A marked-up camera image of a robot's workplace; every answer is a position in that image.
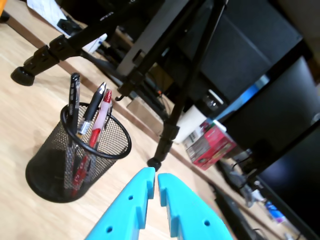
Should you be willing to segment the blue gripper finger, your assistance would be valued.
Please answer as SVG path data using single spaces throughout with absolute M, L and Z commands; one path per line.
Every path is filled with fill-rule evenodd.
M 160 205 L 166 208 L 172 238 L 232 239 L 221 218 L 182 180 L 171 173 L 160 173 L 157 179 Z
M 101 216 L 87 240 L 137 240 L 146 227 L 148 200 L 154 198 L 153 167 L 141 169 Z

